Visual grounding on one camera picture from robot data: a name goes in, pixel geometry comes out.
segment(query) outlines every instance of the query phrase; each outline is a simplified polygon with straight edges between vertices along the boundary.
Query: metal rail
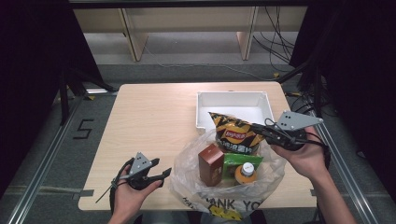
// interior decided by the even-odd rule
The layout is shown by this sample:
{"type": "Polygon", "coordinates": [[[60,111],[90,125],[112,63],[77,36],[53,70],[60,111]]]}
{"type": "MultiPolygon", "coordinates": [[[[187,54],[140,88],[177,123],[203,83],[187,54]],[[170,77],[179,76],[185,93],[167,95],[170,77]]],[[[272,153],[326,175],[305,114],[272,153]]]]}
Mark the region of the metal rail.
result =
{"type": "Polygon", "coordinates": [[[30,182],[29,186],[26,188],[26,191],[21,196],[20,200],[18,201],[17,205],[15,206],[11,216],[8,219],[7,223],[23,223],[25,220],[32,204],[35,200],[35,196],[40,190],[40,186],[43,183],[47,173],[52,165],[53,160],[55,159],[59,148],[64,140],[64,135],[67,132],[71,121],[82,102],[83,97],[75,98],[75,102],[71,107],[71,113],[68,120],[61,126],[56,133],[54,139],[52,140],[49,149],[44,156],[43,160],[41,161],[39,167],[37,168],[35,175],[30,182]]]}
{"type": "Polygon", "coordinates": [[[34,6],[71,8],[337,6],[335,0],[36,0],[34,6]]]}
{"type": "MultiPolygon", "coordinates": [[[[305,98],[305,100],[310,104],[313,103],[311,99],[305,98]]],[[[314,111],[311,111],[310,113],[312,116],[316,116],[314,111]]],[[[345,184],[346,190],[348,191],[350,198],[352,199],[359,214],[361,215],[362,221],[367,224],[379,223],[369,202],[364,196],[361,188],[353,177],[353,174],[350,172],[347,163],[345,162],[343,156],[338,150],[337,145],[332,140],[332,137],[330,136],[325,124],[321,123],[317,125],[316,128],[322,140],[330,147],[330,151],[332,153],[332,161],[335,165],[335,168],[341,176],[341,179],[345,184]]]]}

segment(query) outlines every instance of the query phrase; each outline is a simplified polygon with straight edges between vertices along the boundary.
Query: gray floor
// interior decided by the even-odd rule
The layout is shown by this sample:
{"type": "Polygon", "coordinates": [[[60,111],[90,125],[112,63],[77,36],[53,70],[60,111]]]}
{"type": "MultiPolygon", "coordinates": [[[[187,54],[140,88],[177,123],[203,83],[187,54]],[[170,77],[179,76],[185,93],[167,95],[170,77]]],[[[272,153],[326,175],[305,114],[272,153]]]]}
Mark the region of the gray floor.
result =
{"type": "MultiPolygon", "coordinates": [[[[272,37],[270,33],[264,35],[268,38],[272,37]]],[[[296,35],[296,33],[284,34],[290,42],[294,41],[296,35]]],[[[260,34],[255,36],[263,41],[260,34]]],[[[270,79],[273,73],[278,72],[276,68],[291,69],[271,56],[255,41],[252,43],[249,60],[242,61],[235,33],[151,34],[139,63],[132,62],[123,34],[87,34],[86,38],[105,81],[114,86],[134,82],[200,80],[197,79],[200,76],[196,74],[197,71],[202,73],[202,80],[206,78],[212,78],[212,81],[223,78],[238,81],[270,79]],[[187,64],[196,64],[197,67],[188,67],[187,64]]],[[[297,81],[298,77],[284,83],[284,91],[296,91],[297,81]]],[[[96,96],[94,100],[86,99],[80,103],[24,223],[106,223],[109,219],[108,212],[80,211],[78,194],[84,186],[99,144],[98,139],[106,127],[115,99],[115,95],[102,95],[96,96]],[[92,128],[92,132],[90,138],[76,140],[75,137],[81,134],[76,130],[82,119],[93,119],[84,124],[85,128],[92,128]]],[[[290,105],[295,100],[294,97],[288,97],[290,105]]],[[[294,109],[301,104],[302,102],[298,101],[294,109]]],[[[326,127],[369,202],[378,223],[396,223],[393,221],[396,220],[394,201],[388,196],[368,162],[356,156],[355,152],[358,148],[342,119],[336,117],[336,111],[331,105],[326,106],[324,112],[326,127]]],[[[34,177],[35,171],[50,147],[51,140],[59,129],[60,115],[60,104],[56,99],[48,122],[0,202],[0,223],[7,223],[24,190],[34,177]]],[[[363,223],[364,218],[361,218],[360,210],[351,199],[334,163],[331,164],[331,174],[353,214],[359,223],[363,223]]],[[[304,223],[312,219],[314,209],[265,209],[264,214],[268,223],[304,223]]]]}

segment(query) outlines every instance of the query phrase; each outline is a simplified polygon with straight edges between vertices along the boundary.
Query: white tray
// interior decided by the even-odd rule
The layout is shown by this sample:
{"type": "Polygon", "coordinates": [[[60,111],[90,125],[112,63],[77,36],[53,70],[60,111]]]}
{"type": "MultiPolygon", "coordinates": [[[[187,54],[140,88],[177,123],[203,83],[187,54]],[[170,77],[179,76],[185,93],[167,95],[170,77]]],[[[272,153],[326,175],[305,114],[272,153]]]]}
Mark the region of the white tray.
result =
{"type": "Polygon", "coordinates": [[[199,91],[196,107],[199,134],[216,128],[208,112],[231,115],[251,123],[274,120],[265,91],[199,91]]]}

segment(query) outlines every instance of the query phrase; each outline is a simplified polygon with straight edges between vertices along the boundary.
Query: potato chips bag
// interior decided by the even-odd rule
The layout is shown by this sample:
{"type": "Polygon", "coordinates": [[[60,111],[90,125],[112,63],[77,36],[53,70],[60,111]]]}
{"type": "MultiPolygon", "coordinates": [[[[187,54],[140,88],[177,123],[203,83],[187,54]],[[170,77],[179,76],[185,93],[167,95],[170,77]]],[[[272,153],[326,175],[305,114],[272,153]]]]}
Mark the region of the potato chips bag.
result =
{"type": "Polygon", "coordinates": [[[264,136],[250,130],[250,123],[242,119],[209,112],[216,125],[216,141],[219,147],[233,153],[254,155],[264,136]]]}

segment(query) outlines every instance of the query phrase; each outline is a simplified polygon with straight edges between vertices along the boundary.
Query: human hand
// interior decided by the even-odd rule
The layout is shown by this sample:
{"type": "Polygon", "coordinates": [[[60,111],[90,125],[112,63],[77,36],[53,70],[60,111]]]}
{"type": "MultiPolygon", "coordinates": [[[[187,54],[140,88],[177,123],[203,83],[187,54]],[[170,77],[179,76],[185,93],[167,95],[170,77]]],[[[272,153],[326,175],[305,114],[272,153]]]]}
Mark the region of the human hand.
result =
{"type": "MultiPolygon", "coordinates": [[[[318,135],[313,127],[305,128],[307,133],[318,135]]],[[[307,139],[319,141],[314,135],[307,134],[307,139]]],[[[290,162],[291,166],[299,173],[309,179],[328,173],[323,156],[323,148],[314,144],[305,144],[296,151],[288,151],[283,147],[271,145],[273,151],[290,162]]]]}
{"type": "MultiPolygon", "coordinates": [[[[121,175],[126,175],[130,167],[131,165],[127,165],[121,175]]],[[[125,179],[120,180],[115,193],[114,213],[108,223],[125,223],[131,219],[139,211],[143,201],[145,201],[149,194],[157,189],[161,183],[161,180],[157,180],[148,185],[145,189],[136,190],[131,188],[126,183],[125,179]]]]}

